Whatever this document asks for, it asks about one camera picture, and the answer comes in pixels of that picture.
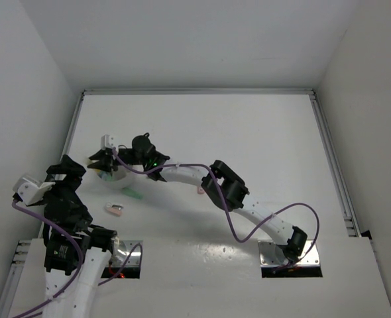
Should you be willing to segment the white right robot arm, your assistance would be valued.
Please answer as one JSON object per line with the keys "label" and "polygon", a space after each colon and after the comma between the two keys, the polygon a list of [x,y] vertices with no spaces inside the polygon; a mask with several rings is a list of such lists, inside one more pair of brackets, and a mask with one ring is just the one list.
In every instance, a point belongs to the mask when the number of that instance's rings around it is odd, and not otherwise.
{"label": "white right robot arm", "polygon": [[129,148],[116,145],[114,138],[108,134],[102,136],[101,148],[89,157],[91,163],[88,168],[111,174],[122,166],[155,182],[196,186],[225,212],[227,218],[234,212],[253,223],[254,231],[264,231],[280,250],[284,266],[300,260],[307,234],[251,197],[245,181],[226,163],[220,160],[210,166],[179,163],[157,151],[149,136],[145,133],[134,137]]}

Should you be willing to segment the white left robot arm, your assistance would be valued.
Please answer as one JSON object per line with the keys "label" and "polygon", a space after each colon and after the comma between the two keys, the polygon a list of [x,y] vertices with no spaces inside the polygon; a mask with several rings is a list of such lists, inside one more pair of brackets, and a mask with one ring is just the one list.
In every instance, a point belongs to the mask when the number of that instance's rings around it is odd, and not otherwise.
{"label": "white left robot arm", "polygon": [[22,317],[89,317],[116,231],[93,225],[76,191],[85,168],[64,155],[42,182],[23,175],[12,206],[44,224],[44,301]]}

